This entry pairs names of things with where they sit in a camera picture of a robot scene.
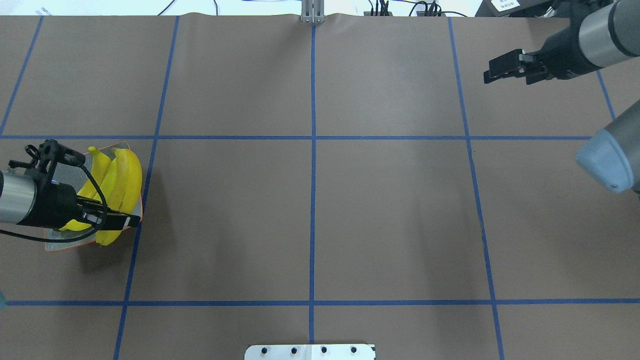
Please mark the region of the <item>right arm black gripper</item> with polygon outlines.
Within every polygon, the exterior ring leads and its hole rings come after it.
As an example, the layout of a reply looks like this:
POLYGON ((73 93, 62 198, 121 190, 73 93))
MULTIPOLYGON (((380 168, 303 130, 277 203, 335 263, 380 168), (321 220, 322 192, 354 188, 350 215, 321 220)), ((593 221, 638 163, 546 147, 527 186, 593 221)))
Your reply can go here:
POLYGON ((600 70, 585 56, 580 46, 580 27, 580 24, 572 23, 551 34, 542 48, 532 55, 526 54, 522 48, 515 48, 490 60, 488 70, 483 73, 484 84, 532 75, 538 63, 542 70, 532 76, 534 84, 542 80, 571 80, 600 70))

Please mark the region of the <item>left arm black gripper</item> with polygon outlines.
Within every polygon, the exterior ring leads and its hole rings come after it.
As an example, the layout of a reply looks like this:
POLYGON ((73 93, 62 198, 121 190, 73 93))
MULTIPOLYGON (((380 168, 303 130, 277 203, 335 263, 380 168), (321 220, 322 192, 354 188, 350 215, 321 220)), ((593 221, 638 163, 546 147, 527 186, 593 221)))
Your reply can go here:
POLYGON ((99 200, 78 197, 75 189, 65 183, 47 183, 35 187, 35 199, 30 212, 22 220, 28 227, 59 229, 71 220, 99 230, 136 228, 142 217, 114 210, 99 200))

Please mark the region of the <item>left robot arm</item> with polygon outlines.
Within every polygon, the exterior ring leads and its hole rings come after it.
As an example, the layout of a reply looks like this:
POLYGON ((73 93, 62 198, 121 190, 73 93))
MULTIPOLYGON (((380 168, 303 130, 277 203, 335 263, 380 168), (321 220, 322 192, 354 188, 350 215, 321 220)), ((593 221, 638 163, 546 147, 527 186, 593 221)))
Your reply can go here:
POLYGON ((76 193, 66 183, 45 185, 27 175, 1 173, 1 221, 56 231, 85 231, 96 227, 119 231, 137 227, 141 216, 104 207, 99 199, 76 193))

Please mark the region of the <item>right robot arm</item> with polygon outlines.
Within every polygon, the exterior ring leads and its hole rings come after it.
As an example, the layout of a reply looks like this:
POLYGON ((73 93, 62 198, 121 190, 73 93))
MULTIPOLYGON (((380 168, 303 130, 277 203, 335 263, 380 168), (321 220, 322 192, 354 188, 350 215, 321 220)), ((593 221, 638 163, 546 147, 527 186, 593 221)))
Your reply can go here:
MULTIPOLYGON (((637 0, 569 0, 566 27, 541 48, 515 48, 489 60, 483 82, 523 78, 527 85, 568 81, 639 62, 637 0)), ((576 151, 578 166, 608 191, 639 193, 639 102, 613 116, 576 151)))

